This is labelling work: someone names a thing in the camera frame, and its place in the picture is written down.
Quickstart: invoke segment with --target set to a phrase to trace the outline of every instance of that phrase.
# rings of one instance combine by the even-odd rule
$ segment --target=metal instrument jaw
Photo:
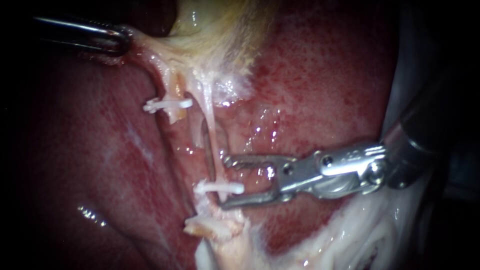
[[[310,193],[319,199],[368,194],[383,186],[385,160],[386,150],[379,143],[317,150],[302,159],[284,155],[230,155],[223,160],[226,168],[273,167],[274,178],[268,191],[231,196],[219,205],[228,210],[285,203],[299,192]]]
[[[123,56],[132,45],[122,26],[70,15],[34,16],[31,27],[40,41],[110,57]]]

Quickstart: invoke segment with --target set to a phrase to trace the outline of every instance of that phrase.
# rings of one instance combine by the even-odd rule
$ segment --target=hem-o-lok clip
[[[186,109],[190,108],[194,104],[191,98],[185,98],[180,100],[161,100],[159,97],[155,97],[146,102],[143,106],[143,110],[150,114],[154,114],[161,109]]]

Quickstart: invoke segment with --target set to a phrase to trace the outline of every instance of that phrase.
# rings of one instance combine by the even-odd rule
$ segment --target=cut tissue edge
[[[209,183],[199,182],[193,192],[198,196],[204,196],[207,192],[223,192],[231,194],[242,194],[245,187],[241,183]],[[217,242],[228,241],[242,233],[244,222],[237,218],[231,218],[226,212],[207,214],[205,211],[197,209],[199,213],[196,216],[185,220],[183,232],[192,236],[202,237]]]

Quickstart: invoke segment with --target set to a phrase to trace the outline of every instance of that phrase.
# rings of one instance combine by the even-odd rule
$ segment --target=white plastic clip
[[[191,107],[193,104],[194,103],[191,98],[185,98],[181,100],[161,100],[159,97],[155,97],[146,102],[146,105],[143,106],[143,110],[150,114],[154,114],[161,109],[186,109]]]

